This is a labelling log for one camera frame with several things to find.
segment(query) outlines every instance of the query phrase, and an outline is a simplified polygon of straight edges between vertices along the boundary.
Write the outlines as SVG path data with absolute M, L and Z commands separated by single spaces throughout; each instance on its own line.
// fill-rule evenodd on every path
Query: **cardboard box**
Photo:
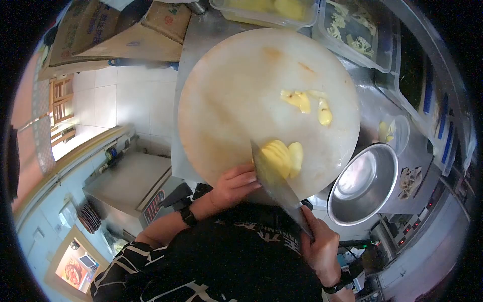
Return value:
M 59 24 L 52 45 L 50 67 L 80 61 L 106 61 L 111 58 L 74 57 L 78 49 L 87 49 L 115 34 L 120 12 L 97 0 L 75 0 Z
M 73 55 L 179 61 L 190 17 L 191 11 L 184 4 L 153 1 L 137 23 Z M 122 17 L 119 22 L 129 24 Z
M 49 54 L 45 59 L 45 62 L 42 65 L 39 71 L 39 74 L 37 76 L 38 81 L 48 80 L 64 74 L 102 69 L 109 66 L 107 64 L 108 58 L 106 57 L 101 57 L 102 60 L 98 59 L 98 60 L 88 60 L 88 61 L 85 61 L 83 59 L 84 57 L 73 57 L 73 58 L 77 58 L 77 61 L 73 59 L 66 64 L 52 66 L 50 65 L 51 56 L 52 56 L 52 52 L 49 51 Z

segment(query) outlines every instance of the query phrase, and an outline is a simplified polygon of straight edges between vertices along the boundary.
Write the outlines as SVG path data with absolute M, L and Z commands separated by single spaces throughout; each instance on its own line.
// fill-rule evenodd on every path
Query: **knife blade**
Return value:
M 287 181 L 278 173 L 269 159 L 261 152 L 260 147 L 252 140 L 253 164 L 258 182 L 267 192 L 270 199 L 278 204 L 292 219 L 314 239 L 312 230 L 302 213 L 301 203 Z

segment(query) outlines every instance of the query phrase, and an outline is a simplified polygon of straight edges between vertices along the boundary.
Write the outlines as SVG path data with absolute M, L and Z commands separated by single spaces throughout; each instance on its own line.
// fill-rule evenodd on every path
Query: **cable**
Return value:
M 348 251 L 349 251 L 349 253 L 351 253 L 351 254 L 352 254 L 352 256 L 354 257 L 354 260 L 357 260 L 357 257 L 354 255 L 354 253 L 353 253 L 353 252 L 352 252 L 352 251 L 351 251 L 351 250 L 350 250 L 348 247 L 344 246 L 344 248 L 345 248 L 346 250 L 348 250 Z

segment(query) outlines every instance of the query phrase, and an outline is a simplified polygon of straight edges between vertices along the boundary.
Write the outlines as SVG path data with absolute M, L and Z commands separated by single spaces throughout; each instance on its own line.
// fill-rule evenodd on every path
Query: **wristwatch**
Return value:
M 336 292 L 338 292 L 339 290 L 343 289 L 344 287 L 346 287 L 351 283 L 352 283 L 351 274 L 349 272 L 341 272 L 341 279 L 336 285 L 329 288 L 322 285 L 322 288 L 324 289 L 324 292 L 331 295 L 331 294 L 335 294 Z
M 189 225 L 190 227 L 194 227 L 198 223 L 193 213 L 189 210 L 189 206 L 186 206 L 183 209 L 181 209 L 180 214 L 183 222 Z

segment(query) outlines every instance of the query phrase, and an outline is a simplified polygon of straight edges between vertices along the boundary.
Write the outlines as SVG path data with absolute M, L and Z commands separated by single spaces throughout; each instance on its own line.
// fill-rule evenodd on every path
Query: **white round cutting board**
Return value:
M 328 94 L 329 126 L 318 121 L 318 102 L 302 113 L 280 91 Z M 186 155 L 214 186 L 227 169 L 279 139 L 302 144 L 299 175 L 287 179 L 302 200 L 328 186 L 349 162 L 359 137 L 359 102 L 351 77 L 317 41 L 283 29 L 255 29 L 213 47 L 191 71 L 181 93 L 178 129 Z

